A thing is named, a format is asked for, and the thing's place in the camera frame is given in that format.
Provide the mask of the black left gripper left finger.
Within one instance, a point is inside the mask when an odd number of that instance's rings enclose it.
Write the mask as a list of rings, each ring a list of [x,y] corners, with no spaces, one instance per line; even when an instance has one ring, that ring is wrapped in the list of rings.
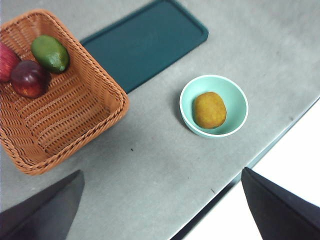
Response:
[[[85,186],[77,170],[0,213],[2,240],[65,240]]]

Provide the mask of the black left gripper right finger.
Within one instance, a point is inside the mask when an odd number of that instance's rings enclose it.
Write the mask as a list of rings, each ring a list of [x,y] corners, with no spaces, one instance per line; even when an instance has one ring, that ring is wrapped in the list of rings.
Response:
[[[320,208],[245,167],[241,183],[264,240],[318,240]]]

